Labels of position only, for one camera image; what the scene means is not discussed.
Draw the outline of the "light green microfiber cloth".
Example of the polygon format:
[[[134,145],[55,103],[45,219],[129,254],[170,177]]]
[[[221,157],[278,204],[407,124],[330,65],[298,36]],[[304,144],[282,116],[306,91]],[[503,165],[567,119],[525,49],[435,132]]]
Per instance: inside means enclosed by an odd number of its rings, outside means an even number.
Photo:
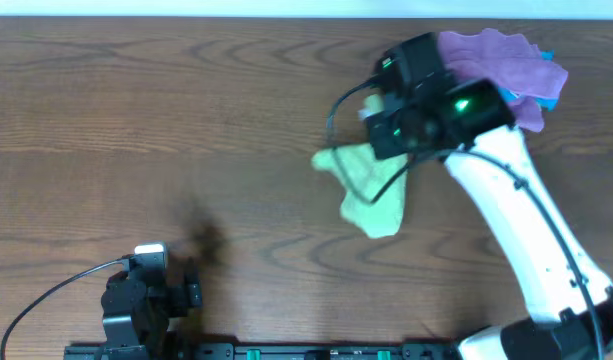
[[[341,218],[367,237],[378,239],[395,235],[402,225],[407,175],[388,181],[407,161],[405,155],[378,160],[370,144],[360,143],[320,150],[312,156],[311,165],[332,174],[344,189]]]

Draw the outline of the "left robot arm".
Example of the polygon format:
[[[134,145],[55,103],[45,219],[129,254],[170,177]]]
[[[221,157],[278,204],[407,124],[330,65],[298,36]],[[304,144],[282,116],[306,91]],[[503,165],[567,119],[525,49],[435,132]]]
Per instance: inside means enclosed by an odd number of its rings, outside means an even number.
[[[171,320],[202,306],[193,259],[177,264],[176,282],[167,282],[166,255],[132,255],[109,278],[102,295],[106,341],[95,359],[187,359],[188,346],[169,329]]]

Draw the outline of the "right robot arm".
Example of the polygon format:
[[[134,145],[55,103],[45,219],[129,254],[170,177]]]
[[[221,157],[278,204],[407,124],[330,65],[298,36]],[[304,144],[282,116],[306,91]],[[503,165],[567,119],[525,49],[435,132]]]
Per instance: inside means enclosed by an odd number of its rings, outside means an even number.
[[[613,283],[575,238],[535,170],[497,87],[460,81],[423,34],[386,50],[370,85],[384,105],[367,120],[380,160],[439,160],[471,197],[520,284],[528,316],[456,347],[463,359],[602,359],[613,350]]]

